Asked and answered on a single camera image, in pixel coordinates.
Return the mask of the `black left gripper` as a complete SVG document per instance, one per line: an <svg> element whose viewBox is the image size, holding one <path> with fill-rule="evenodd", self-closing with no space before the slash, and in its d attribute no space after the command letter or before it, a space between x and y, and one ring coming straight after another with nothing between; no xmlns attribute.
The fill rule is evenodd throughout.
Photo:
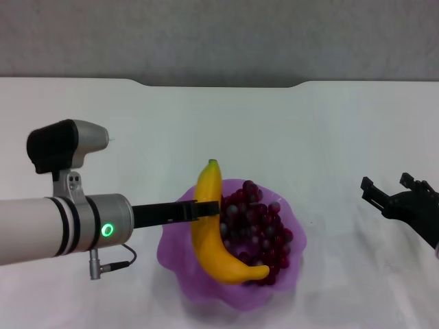
<svg viewBox="0 0 439 329"><path fill-rule="evenodd" d="M220 203L196 200L166 204L148 204L132 207L134 229L162 226L176 221L197 221L202 217L220 214Z"/></svg>

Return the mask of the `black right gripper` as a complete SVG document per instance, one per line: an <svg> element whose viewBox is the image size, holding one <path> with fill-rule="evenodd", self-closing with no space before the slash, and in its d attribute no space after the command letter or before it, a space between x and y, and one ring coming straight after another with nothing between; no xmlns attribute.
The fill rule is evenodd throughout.
<svg viewBox="0 0 439 329"><path fill-rule="evenodd" d="M378 209L387 219L409 225L431 247L438 245L438 198L425 180L415 180L402 173L399 183L411 190L389 196L368 177L361 181L362 199Z"/></svg>

